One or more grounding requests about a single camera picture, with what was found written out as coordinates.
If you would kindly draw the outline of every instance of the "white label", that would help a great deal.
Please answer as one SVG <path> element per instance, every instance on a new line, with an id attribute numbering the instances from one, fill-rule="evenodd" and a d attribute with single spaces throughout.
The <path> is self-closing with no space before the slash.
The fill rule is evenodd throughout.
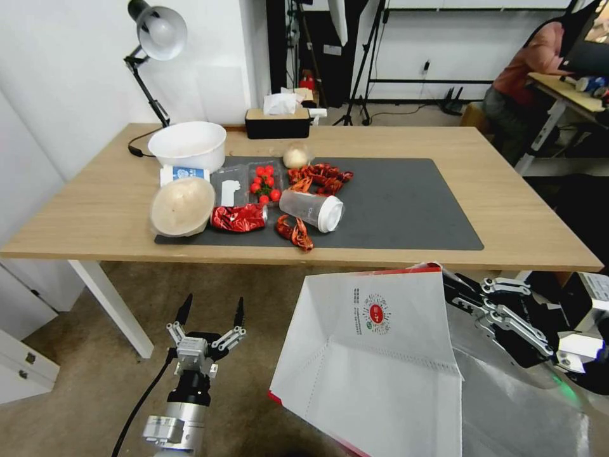
<path id="1" fill-rule="evenodd" d="M 343 55 L 343 49 L 340 46 L 332 46 L 331 44 L 325 44 L 324 54 Z"/>
<path id="2" fill-rule="evenodd" d="M 220 198 L 220 204 L 222 206 L 234 206 L 235 191 L 239 189 L 241 189 L 241 184 L 239 184 L 239 181 L 222 181 L 222 197 Z"/>

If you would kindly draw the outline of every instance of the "desk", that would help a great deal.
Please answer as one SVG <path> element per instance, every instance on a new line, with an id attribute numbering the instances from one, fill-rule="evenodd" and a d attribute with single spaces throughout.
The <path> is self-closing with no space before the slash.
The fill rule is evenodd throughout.
<path id="1" fill-rule="evenodd" d="M 596 114 L 604 111 L 601 100 L 576 91 L 571 84 L 560 81 L 559 76 L 530 73 L 528 81 L 556 100 L 548 111 L 548 120 L 531 145 L 534 151 L 541 149 L 567 108 L 592 123 L 597 123 Z M 561 176 L 571 173 L 609 176 L 609 161 L 606 159 L 548 159 L 525 154 L 514 168 L 522 176 Z"/>
<path id="2" fill-rule="evenodd" d="M 5 257 L 68 259 L 143 357 L 150 357 L 152 343 L 97 261 L 356 269 L 400 268 L 435 260 L 463 269 L 569 272 L 602 268 L 474 128 L 318 127 L 311 129 L 305 142 L 317 157 L 431 158 L 484 243 L 482 251 L 314 249 L 303 253 L 288 243 L 284 248 L 158 245 L 148 226 L 148 208 L 159 187 L 159 164 L 134 157 L 126 148 L 131 138 L 155 127 L 128 125 L 0 251 Z M 290 142 L 248 140 L 244 132 L 229 132 L 226 154 L 279 156 Z"/>

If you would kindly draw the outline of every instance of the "pants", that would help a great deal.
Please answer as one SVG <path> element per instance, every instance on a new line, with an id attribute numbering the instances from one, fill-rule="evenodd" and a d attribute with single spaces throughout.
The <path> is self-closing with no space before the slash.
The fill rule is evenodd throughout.
<path id="1" fill-rule="evenodd" d="M 543 107 L 518 105 L 492 86 L 484 97 L 482 109 L 502 140 L 499 152 L 512 166 L 516 165 L 525 152 L 531 153 L 531 143 L 548 118 Z"/>

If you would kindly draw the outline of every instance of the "white bowl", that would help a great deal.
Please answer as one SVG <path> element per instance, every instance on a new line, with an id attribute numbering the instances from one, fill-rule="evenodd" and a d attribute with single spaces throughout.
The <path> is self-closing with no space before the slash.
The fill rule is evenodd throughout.
<path id="1" fill-rule="evenodd" d="M 161 187 L 152 200 L 150 223 L 164 236 L 190 236 L 205 230 L 214 208 L 214 187 L 202 178 L 182 178 Z"/>
<path id="2" fill-rule="evenodd" d="M 148 149 L 162 165 L 208 169 L 213 173 L 224 164 L 226 130 L 218 124 L 189 122 L 159 130 Z"/>

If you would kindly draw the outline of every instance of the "robotic hand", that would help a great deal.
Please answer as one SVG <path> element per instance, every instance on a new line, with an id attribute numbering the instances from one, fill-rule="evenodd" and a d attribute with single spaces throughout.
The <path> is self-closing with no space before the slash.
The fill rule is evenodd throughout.
<path id="1" fill-rule="evenodd" d="M 557 293 L 560 304 L 537 302 L 523 281 L 478 284 L 446 270 L 443 279 L 446 302 L 521 367 L 550 361 L 576 384 L 609 395 L 609 277 L 574 274 Z"/>
<path id="2" fill-rule="evenodd" d="M 156 456 L 199 455 L 203 441 L 205 410 L 211 403 L 209 388 L 211 380 L 218 372 L 216 362 L 226 357 L 229 351 L 245 338 L 246 329 L 243 327 L 244 309 L 241 297 L 233 328 L 224 335 L 207 332 L 185 333 L 182 326 L 186 324 L 191 304 L 192 294 L 188 295 L 178 310 L 175 321 L 167 324 L 167 331 L 176 347 L 169 349 L 165 365 L 131 413 L 114 448 L 113 457 L 118 455 L 122 441 L 140 406 L 175 358 L 178 359 L 175 375 L 180 377 L 178 386 L 167 397 L 165 415 L 148 417 L 143 436 L 146 441 L 161 448 Z"/>

